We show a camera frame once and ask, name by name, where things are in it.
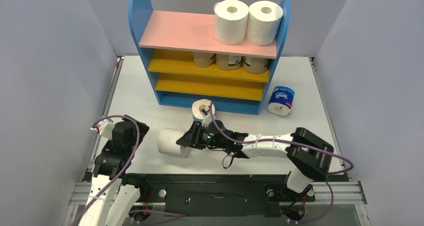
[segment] blue packaging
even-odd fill
[[[269,99],[268,111],[276,115],[286,116],[292,110],[294,98],[294,90],[286,86],[277,86]]]

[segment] paper towel roll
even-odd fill
[[[194,64],[197,67],[205,68],[215,61],[215,54],[206,52],[192,52]]]
[[[186,132],[184,130],[169,128],[161,129],[157,140],[157,150],[159,153],[185,158],[189,153],[190,148],[177,145],[175,143],[185,133]]]
[[[191,111],[193,114],[193,119],[201,122],[205,118],[205,113],[202,112],[207,106],[211,104],[211,101],[208,99],[202,99],[195,101],[193,105],[191,105]],[[215,115],[215,106],[212,105],[212,114]]]
[[[249,6],[247,39],[255,45],[271,44],[278,31],[283,9],[278,4],[261,0]]]
[[[243,56],[243,69],[250,73],[261,74],[268,70],[268,59]]]
[[[268,111],[281,116],[286,116],[292,110],[295,92],[286,86],[274,88],[268,103]]]
[[[216,62],[221,70],[237,70],[242,65],[242,56],[216,54]]]
[[[249,7],[239,0],[215,4],[215,37],[224,44],[237,44],[246,37]]]

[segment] pink shelf board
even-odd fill
[[[245,38],[239,44],[226,45],[215,38],[215,15],[155,10],[139,46],[275,59],[275,42],[274,40],[270,45],[259,46]]]

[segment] tabletop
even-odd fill
[[[288,159],[255,157],[235,159],[225,170],[222,167],[224,152],[192,149],[186,158],[160,154],[157,149],[159,131],[162,128],[188,130],[193,122],[191,109],[158,104],[139,56],[125,56],[120,72],[108,114],[127,114],[150,126],[127,173],[288,174],[295,167]],[[227,129],[255,135],[283,135],[293,133],[296,127],[304,127],[335,146],[309,58],[282,57],[266,101],[275,86],[288,86],[295,91],[291,112],[286,117],[269,113],[268,104],[263,104],[259,115],[216,112],[215,116],[222,119]],[[102,138],[97,154],[105,143],[106,139]],[[340,160],[333,158],[330,172],[341,169]]]

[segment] wall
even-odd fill
[[[373,226],[422,226],[424,1],[348,0],[316,72]]]
[[[116,57],[87,0],[0,0],[0,15],[1,225],[61,225]]]
[[[129,0],[88,0],[118,54],[137,55],[128,26]],[[213,14],[222,0],[151,0],[155,10]],[[241,0],[250,5],[258,0]],[[315,56],[346,0],[291,0],[283,55]]]

